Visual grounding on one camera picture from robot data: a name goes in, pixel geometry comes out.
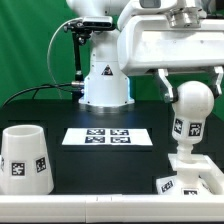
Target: marker sticker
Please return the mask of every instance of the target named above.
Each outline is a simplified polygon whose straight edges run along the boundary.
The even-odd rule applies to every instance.
[[[167,182],[166,184],[164,184],[161,187],[161,191],[164,194],[166,191],[168,191],[169,189],[171,189],[172,187],[174,187],[174,183],[172,180],[170,180],[169,182]]]
[[[183,189],[183,194],[184,195],[198,195],[199,192],[198,192],[198,189]]]
[[[105,129],[87,129],[87,135],[105,135]]]
[[[42,158],[36,160],[36,168],[37,168],[37,173],[40,173],[47,169],[45,157],[42,157]]]
[[[12,176],[25,177],[26,164],[24,162],[12,162]]]
[[[200,137],[202,131],[202,123],[190,123],[189,137]]]
[[[4,165],[5,165],[5,160],[2,157],[2,161],[1,161],[1,170],[2,170],[2,172],[4,172]]]
[[[123,136],[123,135],[129,135],[129,131],[122,130],[122,129],[112,129],[112,130],[110,130],[110,134]]]
[[[181,135],[182,134],[182,130],[183,130],[183,121],[176,118],[175,124],[174,124],[174,131],[176,133],[178,133],[179,135]]]
[[[87,136],[85,140],[86,144],[104,144],[105,143],[105,137],[99,136]]]
[[[115,144],[127,144],[127,143],[131,143],[131,139],[130,137],[111,137],[111,143],[115,143]]]

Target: green backdrop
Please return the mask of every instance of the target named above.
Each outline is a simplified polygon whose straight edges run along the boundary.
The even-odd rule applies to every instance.
[[[53,83],[47,69],[47,50],[56,29],[74,18],[65,0],[0,0],[0,103],[12,94],[45,83]],[[74,56],[71,34],[63,31],[52,47],[51,67],[57,83],[74,79]],[[82,48],[82,66],[89,71],[89,46]],[[208,83],[207,75],[169,77],[174,86],[187,80]],[[160,99],[152,77],[132,77],[131,94],[136,100]],[[31,98],[25,94],[21,98]],[[40,91],[37,99],[57,99],[56,90]],[[63,93],[63,98],[71,98]],[[216,100],[214,112],[224,119],[224,96]]]

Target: printed marker sheet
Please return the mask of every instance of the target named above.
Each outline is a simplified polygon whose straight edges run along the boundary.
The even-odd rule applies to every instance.
[[[62,145],[141,145],[151,146],[146,129],[69,128]]]

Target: white cup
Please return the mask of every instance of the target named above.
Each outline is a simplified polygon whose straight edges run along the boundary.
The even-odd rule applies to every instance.
[[[5,129],[0,158],[0,188],[5,195],[46,195],[54,187],[43,128]]]

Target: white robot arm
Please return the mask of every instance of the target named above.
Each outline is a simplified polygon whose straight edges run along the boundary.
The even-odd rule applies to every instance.
[[[215,98],[220,96],[224,22],[205,19],[212,3],[131,0],[118,20],[120,69],[127,75],[155,75],[165,101],[171,103],[178,96],[166,79],[169,73],[206,71],[212,77]]]
[[[79,16],[120,15],[129,0],[66,0]]]

